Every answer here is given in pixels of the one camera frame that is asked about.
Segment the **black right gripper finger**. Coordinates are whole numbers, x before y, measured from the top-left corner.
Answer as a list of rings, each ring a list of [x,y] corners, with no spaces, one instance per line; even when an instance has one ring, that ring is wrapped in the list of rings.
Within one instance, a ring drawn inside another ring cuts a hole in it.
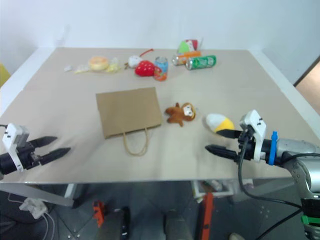
[[[240,130],[232,130],[232,129],[222,129],[216,132],[218,135],[229,138],[229,139],[238,139],[242,134]]]
[[[205,149],[210,152],[213,155],[230,159],[233,161],[236,161],[238,158],[238,155],[235,151],[227,149],[225,146],[210,144],[206,145]]]

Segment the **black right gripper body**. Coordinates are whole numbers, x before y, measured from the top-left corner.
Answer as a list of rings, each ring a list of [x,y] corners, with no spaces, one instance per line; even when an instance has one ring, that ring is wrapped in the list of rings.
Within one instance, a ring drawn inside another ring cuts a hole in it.
[[[238,163],[240,161],[240,156],[242,153],[243,159],[251,161],[254,158],[254,151],[255,151],[255,138],[253,137],[254,131],[251,129],[247,130],[235,130],[235,138],[237,139],[239,145],[240,152],[235,157],[234,162]]]

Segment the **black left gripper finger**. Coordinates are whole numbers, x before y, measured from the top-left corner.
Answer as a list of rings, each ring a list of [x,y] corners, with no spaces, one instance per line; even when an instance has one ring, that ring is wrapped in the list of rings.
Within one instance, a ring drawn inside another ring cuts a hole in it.
[[[56,150],[53,150],[53,151],[49,152],[46,155],[41,156],[39,162],[40,162],[41,165],[46,165],[46,164],[48,164],[50,162],[53,162],[53,161],[55,161],[57,159],[62,158],[70,150],[71,150],[70,147],[58,148]]]
[[[57,140],[56,136],[43,136],[31,141],[31,144],[34,148],[41,148],[49,145],[53,141]]]

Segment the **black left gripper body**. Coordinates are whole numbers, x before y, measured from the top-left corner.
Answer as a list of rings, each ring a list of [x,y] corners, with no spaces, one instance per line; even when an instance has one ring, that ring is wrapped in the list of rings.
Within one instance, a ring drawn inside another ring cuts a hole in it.
[[[16,151],[24,170],[32,169],[40,165],[40,156],[35,154],[35,149],[40,147],[40,141],[34,139],[24,146],[18,146]]]

